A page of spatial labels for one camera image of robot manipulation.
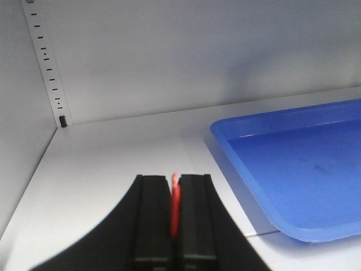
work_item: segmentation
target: stain on tray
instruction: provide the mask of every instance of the stain on tray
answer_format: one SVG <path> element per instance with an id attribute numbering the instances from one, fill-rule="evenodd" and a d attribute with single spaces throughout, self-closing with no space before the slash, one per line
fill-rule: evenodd
<path id="1" fill-rule="evenodd" d="M 316 164 L 314 166 L 314 169 L 322 174 L 331 175 L 330 171 L 328 171 L 328 169 L 322 167 L 320 164 Z"/>

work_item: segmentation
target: red object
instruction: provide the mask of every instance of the red object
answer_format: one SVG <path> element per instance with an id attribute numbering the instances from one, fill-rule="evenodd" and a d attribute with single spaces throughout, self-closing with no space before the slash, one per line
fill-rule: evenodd
<path id="1" fill-rule="evenodd" d="M 170 235 L 177 237 L 179 229 L 179 205 L 181 203 L 181 186 L 176 173 L 172 175 L 171 203 L 170 203 Z"/>

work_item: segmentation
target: black object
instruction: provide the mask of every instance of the black object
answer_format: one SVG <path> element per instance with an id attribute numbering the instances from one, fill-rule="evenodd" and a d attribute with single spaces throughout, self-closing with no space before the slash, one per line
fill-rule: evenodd
<path id="1" fill-rule="evenodd" d="M 171 270 L 169 209 L 170 193 L 165 177 L 144 176 L 133 257 L 134 270 Z"/>
<path id="2" fill-rule="evenodd" d="M 181 200 L 177 241 L 178 268 L 216 271 L 217 256 L 204 176 L 182 175 L 179 184 Z"/>
<path id="3" fill-rule="evenodd" d="M 66 126 L 68 126 L 67 121 L 66 121 L 64 115 L 63 115 L 63 116 L 60 116 L 60 117 L 59 117 L 59 120 L 60 120 L 60 125 L 61 125 L 62 128 L 65 128 Z"/>
<path id="4" fill-rule="evenodd" d="M 221 202 L 210 175 L 204 175 L 210 219 L 221 271 L 270 271 L 240 232 Z"/>
<path id="5" fill-rule="evenodd" d="M 179 184 L 173 247 L 168 183 L 163 176 L 138 175 L 96 228 L 32 271 L 270 270 L 233 222 L 210 175 L 182 175 Z"/>
<path id="6" fill-rule="evenodd" d="M 147 204 L 152 201 L 157 204 L 148 206 Z M 161 239 L 162 231 L 155 229 L 155 224 L 158 223 L 161 226 L 168 223 L 169 212 L 166 211 L 168 206 L 169 189 L 165 177 L 138 175 L 123 199 L 96 228 L 65 251 L 33 268 L 32 271 L 133 270 L 132 258 L 136 236 L 138 240 L 144 239 L 144 243 L 138 242 L 137 244 L 138 256 L 144 258 L 149 256 L 151 259 L 152 256 L 158 256 L 158 252 L 165 253 L 166 249 L 170 255 L 169 235 L 164 234 L 163 240 L 157 240 L 155 248 L 151 243 L 153 235 L 146 233 L 147 225 L 143 227 L 138 224 L 138 220 L 140 223 L 151 223 L 150 230 L 157 232 L 157 237 Z M 156 216 L 151 218 L 147 211 Z"/>

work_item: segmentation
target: black clip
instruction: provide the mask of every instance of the black clip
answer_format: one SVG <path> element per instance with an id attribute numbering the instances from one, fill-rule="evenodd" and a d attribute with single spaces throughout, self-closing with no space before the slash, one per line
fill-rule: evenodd
<path id="1" fill-rule="evenodd" d="M 60 125 L 61 125 L 62 128 L 65 128 L 66 126 L 68 126 L 67 121 L 65 120 L 65 116 L 64 116 L 64 115 L 60 116 L 60 117 L 59 117 L 59 120 L 60 120 Z"/>

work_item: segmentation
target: white cabinet wall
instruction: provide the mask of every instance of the white cabinet wall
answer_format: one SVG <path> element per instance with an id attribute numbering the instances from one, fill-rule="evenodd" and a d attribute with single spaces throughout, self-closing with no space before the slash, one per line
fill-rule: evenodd
<path id="1" fill-rule="evenodd" d="M 0 1 L 0 236 L 56 129 L 20 1 Z"/>

